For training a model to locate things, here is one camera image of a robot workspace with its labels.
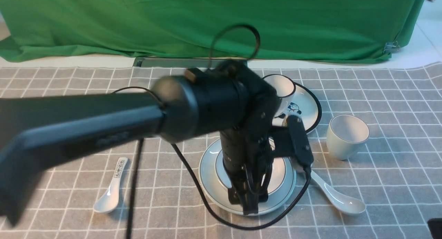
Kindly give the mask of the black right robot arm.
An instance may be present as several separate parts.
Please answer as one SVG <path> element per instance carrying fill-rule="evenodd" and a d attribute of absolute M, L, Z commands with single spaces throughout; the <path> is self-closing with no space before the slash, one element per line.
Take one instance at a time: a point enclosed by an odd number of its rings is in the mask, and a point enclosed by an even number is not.
<path fill-rule="evenodd" d="M 433 239 L 442 239 L 442 218 L 432 218 L 427 222 Z"/>

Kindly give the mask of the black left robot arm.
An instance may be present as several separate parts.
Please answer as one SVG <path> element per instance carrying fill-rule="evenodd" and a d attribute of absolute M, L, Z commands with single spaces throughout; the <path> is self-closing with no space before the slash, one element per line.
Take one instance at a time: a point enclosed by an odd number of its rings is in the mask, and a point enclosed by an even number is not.
<path fill-rule="evenodd" d="M 256 141 L 279 105 L 273 86 L 233 60 L 142 93 L 2 98 L 1 216 L 16 226 L 50 168 L 151 136 L 178 143 L 238 129 Z"/>

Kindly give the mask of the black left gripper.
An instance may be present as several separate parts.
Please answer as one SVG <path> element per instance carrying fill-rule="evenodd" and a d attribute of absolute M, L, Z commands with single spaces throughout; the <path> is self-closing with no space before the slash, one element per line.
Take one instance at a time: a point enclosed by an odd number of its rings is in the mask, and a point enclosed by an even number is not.
<path fill-rule="evenodd" d="M 231 182 L 228 200 L 241 206 L 243 215 L 258 214 L 259 204 L 268 200 L 274 159 L 270 131 L 270 128 L 253 132 L 233 128 L 220 131 L 223 167 Z"/>

